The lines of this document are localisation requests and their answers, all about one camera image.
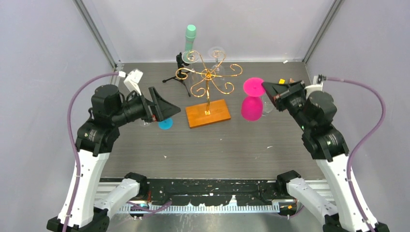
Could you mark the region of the blue wine glass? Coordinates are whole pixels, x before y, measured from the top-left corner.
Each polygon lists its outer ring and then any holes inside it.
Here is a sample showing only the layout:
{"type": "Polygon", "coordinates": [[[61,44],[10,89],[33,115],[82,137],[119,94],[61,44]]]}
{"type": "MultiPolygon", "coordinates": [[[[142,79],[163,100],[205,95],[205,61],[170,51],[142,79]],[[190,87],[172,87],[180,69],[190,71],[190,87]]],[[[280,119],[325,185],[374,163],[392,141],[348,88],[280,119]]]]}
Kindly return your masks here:
{"type": "Polygon", "coordinates": [[[161,130],[169,130],[173,126],[173,119],[168,118],[158,122],[158,126],[161,130]]]}

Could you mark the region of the pink wine glass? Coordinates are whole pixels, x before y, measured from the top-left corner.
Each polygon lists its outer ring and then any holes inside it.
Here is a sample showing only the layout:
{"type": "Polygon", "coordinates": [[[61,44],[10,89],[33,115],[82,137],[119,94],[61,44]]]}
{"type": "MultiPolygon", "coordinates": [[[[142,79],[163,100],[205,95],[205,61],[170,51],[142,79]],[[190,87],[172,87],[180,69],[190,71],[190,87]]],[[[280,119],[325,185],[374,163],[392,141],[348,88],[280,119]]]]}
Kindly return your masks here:
{"type": "Polygon", "coordinates": [[[257,121],[262,117],[264,103],[261,96],[265,93],[263,82],[259,77],[251,77],[243,84],[246,97],[241,105],[241,115],[247,121],[257,121]]]}

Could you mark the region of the clear wine glass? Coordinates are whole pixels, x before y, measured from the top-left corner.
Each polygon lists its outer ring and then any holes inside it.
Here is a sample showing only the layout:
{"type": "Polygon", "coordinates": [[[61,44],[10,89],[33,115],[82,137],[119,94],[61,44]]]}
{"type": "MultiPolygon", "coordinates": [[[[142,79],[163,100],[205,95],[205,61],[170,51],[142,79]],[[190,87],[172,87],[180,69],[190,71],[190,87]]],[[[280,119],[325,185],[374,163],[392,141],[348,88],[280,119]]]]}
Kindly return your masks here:
{"type": "Polygon", "coordinates": [[[215,60],[214,65],[211,67],[211,69],[215,71],[215,74],[225,75],[225,68],[220,64],[225,55],[224,49],[219,46],[214,46],[209,49],[208,55],[215,60]]]}
{"type": "Polygon", "coordinates": [[[194,70],[193,64],[199,59],[199,53],[196,50],[187,50],[182,53],[182,60],[186,63],[186,67],[194,70]]]}
{"type": "Polygon", "coordinates": [[[153,122],[153,119],[151,117],[142,117],[140,118],[138,124],[141,127],[148,127],[151,125],[152,122],[153,122]]]}

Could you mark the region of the clear front wine glass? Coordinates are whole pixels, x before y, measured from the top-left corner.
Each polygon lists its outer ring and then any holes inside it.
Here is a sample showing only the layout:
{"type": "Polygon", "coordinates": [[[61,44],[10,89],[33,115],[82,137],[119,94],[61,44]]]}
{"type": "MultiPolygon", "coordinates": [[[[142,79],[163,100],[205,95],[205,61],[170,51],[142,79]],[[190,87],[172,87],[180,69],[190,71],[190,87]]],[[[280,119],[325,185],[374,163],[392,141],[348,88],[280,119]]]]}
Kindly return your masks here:
{"type": "Polygon", "coordinates": [[[152,122],[153,122],[153,119],[151,117],[142,117],[140,118],[138,124],[141,127],[148,127],[151,125],[152,122]]]}

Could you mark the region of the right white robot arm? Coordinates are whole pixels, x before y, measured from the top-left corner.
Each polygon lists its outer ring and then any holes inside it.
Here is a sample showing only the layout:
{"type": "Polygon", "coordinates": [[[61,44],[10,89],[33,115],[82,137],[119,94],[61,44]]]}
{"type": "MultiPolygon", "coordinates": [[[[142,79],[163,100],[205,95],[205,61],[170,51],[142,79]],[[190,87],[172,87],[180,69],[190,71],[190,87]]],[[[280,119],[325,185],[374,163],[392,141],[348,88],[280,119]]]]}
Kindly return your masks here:
{"type": "Polygon", "coordinates": [[[322,84],[263,82],[262,86],[275,108],[288,111],[301,128],[303,145],[324,174],[334,201],[326,200],[293,170],[277,176],[278,196],[297,199],[325,232],[389,231],[373,216],[360,192],[351,168],[353,154],[332,124],[337,107],[322,84]]]}

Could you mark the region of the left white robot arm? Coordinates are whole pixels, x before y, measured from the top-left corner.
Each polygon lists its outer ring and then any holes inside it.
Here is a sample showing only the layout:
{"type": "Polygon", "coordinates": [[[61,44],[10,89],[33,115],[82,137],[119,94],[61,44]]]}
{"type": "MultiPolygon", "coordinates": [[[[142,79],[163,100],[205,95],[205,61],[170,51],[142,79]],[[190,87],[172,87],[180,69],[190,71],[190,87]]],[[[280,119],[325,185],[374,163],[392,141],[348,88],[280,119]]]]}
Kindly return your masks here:
{"type": "Polygon", "coordinates": [[[96,199],[103,168],[119,138],[120,127],[141,119],[162,122],[180,112],[180,108],[149,88],[147,100],[136,91],[124,96],[115,85],[98,87],[91,97],[89,118],[73,139],[75,169],[66,201],[60,213],[49,219],[52,232],[104,232],[112,216],[129,200],[148,195],[147,178],[128,173],[120,184],[101,200],[96,199]]]}

